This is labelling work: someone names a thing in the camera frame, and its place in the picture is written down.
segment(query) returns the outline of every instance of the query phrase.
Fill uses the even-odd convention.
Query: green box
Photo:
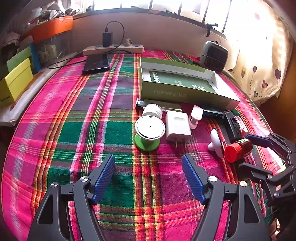
[[[0,66],[0,80],[8,75],[11,71],[14,70],[21,62],[25,59],[30,59],[31,70],[33,74],[36,74],[40,70],[40,63],[38,62],[37,53],[35,51],[34,45],[30,44],[27,48],[23,49],[5,64]]]
[[[233,110],[239,99],[215,72],[176,61],[141,58],[141,98]]]

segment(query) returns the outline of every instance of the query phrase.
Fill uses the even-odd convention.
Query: red cap bottle
[[[251,153],[253,145],[249,139],[241,139],[225,147],[224,158],[233,163]]]

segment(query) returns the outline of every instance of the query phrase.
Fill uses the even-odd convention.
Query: plastic storage container
[[[22,35],[22,39],[31,35],[42,67],[49,66],[70,52],[73,17],[61,17],[37,25]]]

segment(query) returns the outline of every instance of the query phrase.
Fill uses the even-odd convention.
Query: white cylinder
[[[165,124],[156,116],[146,115],[137,119],[135,130],[142,139],[154,141],[164,135]]]
[[[155,116],[155,117],[161,119],[163,116],[163,111],[156,104],[148,104],[148,105],[146,105],[146,107],[144,108],[143,113],[142,113],[142,116],[145,116],[145,115],[152,115],[152,116]]]

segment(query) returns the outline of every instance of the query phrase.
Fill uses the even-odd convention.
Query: pink clip
[[[198,121],[202,118],[203,109],[194,105],[191,115],[188,117],[190,129],[195,129],[197,127]]]

